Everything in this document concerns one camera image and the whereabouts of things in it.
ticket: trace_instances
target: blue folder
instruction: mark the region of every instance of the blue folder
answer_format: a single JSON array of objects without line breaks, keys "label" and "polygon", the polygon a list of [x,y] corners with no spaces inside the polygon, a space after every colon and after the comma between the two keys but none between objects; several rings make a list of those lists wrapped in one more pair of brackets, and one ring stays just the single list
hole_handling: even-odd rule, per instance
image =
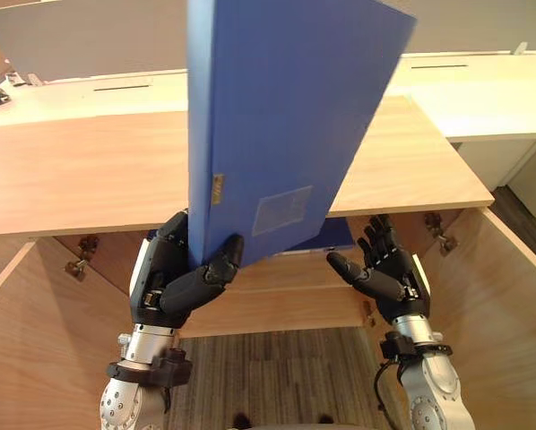
[{"label": "blue folder", "polygon": [[318,234],[414,24],[374,0],[188,2],[193,266],[234,233],[243,266]]}]

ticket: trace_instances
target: black robotic finger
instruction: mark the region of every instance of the black robotic finger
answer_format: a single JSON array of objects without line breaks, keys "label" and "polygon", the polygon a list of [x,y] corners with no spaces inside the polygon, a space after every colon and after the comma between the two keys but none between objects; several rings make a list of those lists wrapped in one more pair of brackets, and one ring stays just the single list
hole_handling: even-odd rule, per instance
[{"label": "black robotic finger", "polygon": [[395,230],[389,230],[385,233],[384,243],[389,253],[394,253],[397,251],[399,242],[397,239],[397,235],[395,235]]},{"label": "black robotic finger", "polygon": [[385,245],[385,239],[383,236],[381,236],[377,240],[374,248],[376,249],[377,257],[379,260],[385,260],[388,257],[389,253],[387,252],[388,250],[387,246]]},{"label": "black robotic finger", "polygon": [[238,271],[244,252],[244,238],[232,235],[224,245],[205,265],[204,281],[208,284],[227,284],[231,282]]},{"label": "black robotic finger", "polygon": [[206,266],[200,266],[170,282],[160,296],[160,309],[169,315],[186,314],[222,294],[224,285],[207,283],[206,271]]},{"label": "black robotic finger", "polygon": [[366,233],[367,239],[369,240],[369,244],[374,246],[377,242],[377,233],[376,231],[371,228],[370,226],[366,226],[364,228],[364,233]]},{"label": "black robotic finger", "polygon": [[358,245],[361,248],[361,250],[364,252],[364,263],[366,264],[366,267],[373,267],[372,259],[371,259],[372,248],[369,245],[369,243],[366,242],[366,239],[364,239],[363,237],[360,237],[358,239]]},{"label": "black robotic finger", "polygon": [[372,225],[372,227],[374,228],[374,230],[376,231],[376,233],[378,235],[383,235],[384,234],[384,231],[385,231],[385,227],[384,225],[382,224],[382,222],[380,221],[380,218],[378,217],[372,217],[370,220],[369,220],[369,223]]},{"label": "black robotic finger", "polygon": [[188,213],[186,211],[177,212],[174,217],[157,230],[157,236],[170,242],[175,241],[180,245],[185,245],[188,239]]},{"label": "black robotic finger", "polygon": [[400,283],[381,271],[364,271],[356,263],[334,252],[329,253],[326,260],[344,281],[368,297],[400,302],[405,296]]},{"label": "black robotic finger", "polygon": [[382,213],[380,215],[377,215],[380,222],[383,224],[385,230],[393,230],[393,223],[390,216],[386,213]]}]

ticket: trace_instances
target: silver metal joint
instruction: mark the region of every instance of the silver metal joint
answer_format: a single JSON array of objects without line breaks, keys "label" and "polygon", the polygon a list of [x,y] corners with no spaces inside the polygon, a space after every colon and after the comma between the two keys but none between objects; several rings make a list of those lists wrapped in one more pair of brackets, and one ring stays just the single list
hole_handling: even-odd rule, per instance
[{"label": "silver metal joint", "polygon": [[149,365],[152,359],[173,348],[174,330],[167,327],[136,324],[126,349],[125,359]]},{"label": "silver metal joint", "polygon": [[413,339],[415,344],[437,343],[428,318],[420,314],[398,316],[392,326],[403,336]]}]

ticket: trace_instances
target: black clamp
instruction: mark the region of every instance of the black clamp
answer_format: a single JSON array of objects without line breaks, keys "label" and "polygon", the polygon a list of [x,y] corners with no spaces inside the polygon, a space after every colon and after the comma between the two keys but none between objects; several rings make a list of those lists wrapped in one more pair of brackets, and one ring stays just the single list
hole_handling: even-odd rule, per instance
[{"label": "black clamp", "polygon": [[192,369],[193,364],[186,360],[186,352],[172,348],[167,350],[163,357],[155,357],[147,370],[131,369],[119,363],[111,363],[107,367],[107,375],[109,378],[126,383],[173,388],[187,384]]},{"label": "black clamp", "polygon": [[454,352],[449,345],[430,343],[415,345],[413,339],[400,334],[397,331],[389,331],[385,334],[385,340],[380,342],[380,348],[384,358],[388,360],[411,361],[422,358],[428,352],[437,352],[451,356]]}]

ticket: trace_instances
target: black cable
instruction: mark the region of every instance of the black cable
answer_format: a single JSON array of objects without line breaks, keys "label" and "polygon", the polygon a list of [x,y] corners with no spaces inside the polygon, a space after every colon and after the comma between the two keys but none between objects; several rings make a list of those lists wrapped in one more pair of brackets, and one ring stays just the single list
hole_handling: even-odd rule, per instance
[{"label": "black cable", "polygon": [[395,421],[393,421],[392,417],[390,417],[390,414],[387,412],[387,409],[385,408],[384,401],[382,400],[382,396],[379,393],[379,378],[382,377],[382,374],[393,365],[396,365],[397,363],[393,360],[386,361],[385,363],[382,363],[380,365],[379,369],[377,370],[376,377],[374,378],[374,392],[376,393],[377,397],[377,408],[381,410],[384,414],[385,420],[387,421],[387,424],[390,425],[392,430],[399,430],[399,427],[395,424]]}]

